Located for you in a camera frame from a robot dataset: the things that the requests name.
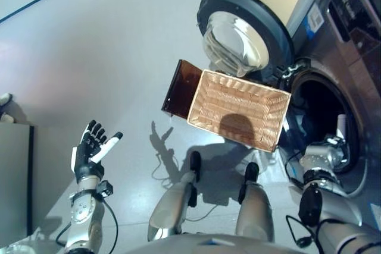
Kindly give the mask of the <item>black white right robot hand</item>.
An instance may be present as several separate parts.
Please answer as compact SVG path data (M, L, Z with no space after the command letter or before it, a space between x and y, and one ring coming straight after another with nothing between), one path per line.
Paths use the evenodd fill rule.
M326 142L332 145L341 156L341 161L348 160L348 141L346 139L346 115L339 114L337 117L336 134L328 135Z

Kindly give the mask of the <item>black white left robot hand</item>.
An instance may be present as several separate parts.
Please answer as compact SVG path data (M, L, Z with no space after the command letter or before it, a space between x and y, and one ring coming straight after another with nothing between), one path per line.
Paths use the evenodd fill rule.
M101 180L105 172L101 161L122 138L123 133L120 131L108 138L102 124L91 120L79 144L72 149L70 168L77 183L90 176Z

